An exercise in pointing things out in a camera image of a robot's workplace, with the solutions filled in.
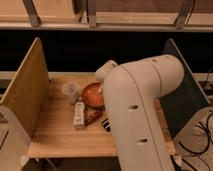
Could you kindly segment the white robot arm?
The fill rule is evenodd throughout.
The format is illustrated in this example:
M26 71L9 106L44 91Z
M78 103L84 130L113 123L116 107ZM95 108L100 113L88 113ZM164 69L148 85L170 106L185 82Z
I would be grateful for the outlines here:
M172 55L117 64L95 72L122 171L175 171L154 101L182 83L184 68Z

